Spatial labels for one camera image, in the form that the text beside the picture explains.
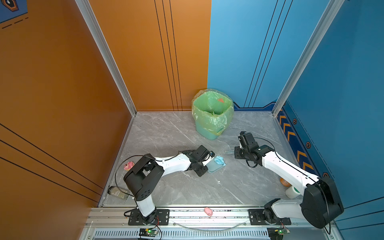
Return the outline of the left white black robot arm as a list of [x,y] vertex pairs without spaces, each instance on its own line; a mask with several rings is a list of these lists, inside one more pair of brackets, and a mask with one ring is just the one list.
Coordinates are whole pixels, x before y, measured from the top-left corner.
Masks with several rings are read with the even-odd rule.
[[207,164],[214,157],[215,153],[202,145],[196,150],[179,151],[172,157],[142,155],[124,176],[124,182],[133,194],[141,216],[147,218],[155,214],[152,193],[162,177],[185,171],[193,171],[201,177],[208,171]]

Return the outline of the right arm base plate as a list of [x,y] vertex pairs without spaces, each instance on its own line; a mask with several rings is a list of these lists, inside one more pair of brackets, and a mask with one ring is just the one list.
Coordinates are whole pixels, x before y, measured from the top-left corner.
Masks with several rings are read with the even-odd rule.
[[252,226],[255,225],[291,225],[290,218],[278,218],[269,209],[249,209],[249,219]]

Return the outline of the grey-green hand brush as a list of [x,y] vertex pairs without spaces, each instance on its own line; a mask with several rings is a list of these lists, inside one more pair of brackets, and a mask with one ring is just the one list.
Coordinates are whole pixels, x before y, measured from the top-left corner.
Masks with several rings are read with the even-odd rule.
[[234,150],[226,150],[225,153],[228,154],[228,155],[233,155],[234,154]]

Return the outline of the light blue paper scrap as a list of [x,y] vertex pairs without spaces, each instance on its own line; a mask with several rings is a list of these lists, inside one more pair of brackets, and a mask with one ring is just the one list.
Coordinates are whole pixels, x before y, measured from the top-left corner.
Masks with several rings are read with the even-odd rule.
[[214,158],[214,161],[215,161],[215,163],[216,163],[217,165],[226,166],[226,163],[225,163],[225,161],[224,161],[224,158],[221,157],[221,156],[216,156],[216,157]]

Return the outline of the grey-green plastic dustpan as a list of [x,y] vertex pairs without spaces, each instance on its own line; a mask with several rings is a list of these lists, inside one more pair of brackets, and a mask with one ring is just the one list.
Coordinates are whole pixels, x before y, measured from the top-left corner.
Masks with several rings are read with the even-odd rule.
[[220,170],[221,168],[225,167],[225,166],[221,166],[221,165],[217,165],[214,161],[214,159],[212,159],[207,165],[206,167],[208,167],[208,172],[209,173],[214,173],[218,170]]

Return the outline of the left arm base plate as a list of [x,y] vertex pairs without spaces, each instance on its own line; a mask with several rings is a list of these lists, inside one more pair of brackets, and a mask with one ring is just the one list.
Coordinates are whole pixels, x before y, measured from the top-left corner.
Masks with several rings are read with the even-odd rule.
[[167,226],[170,219],[170,210],[169,209],[155,209],[153,213],[144,217],[139,209],[133,209],[130,211],[128,217],[129,226],[148,226],[148,225],[157,225],[157,226]]

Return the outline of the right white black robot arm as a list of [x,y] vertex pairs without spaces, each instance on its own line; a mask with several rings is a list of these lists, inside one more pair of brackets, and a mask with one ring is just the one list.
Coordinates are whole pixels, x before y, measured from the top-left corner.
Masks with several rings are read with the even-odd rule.
[[286,190],[288,200],[274,199],[264,206],[267,224],[279,224],[283,219],[304,219],[322,229],[344,212],[336,183],[328,176],[320,178],[281,157],[274,148],[259,146],[251,133],[240,132],[240,146],[235,147],[235,158],[253,162],[279,175],[291,187]]

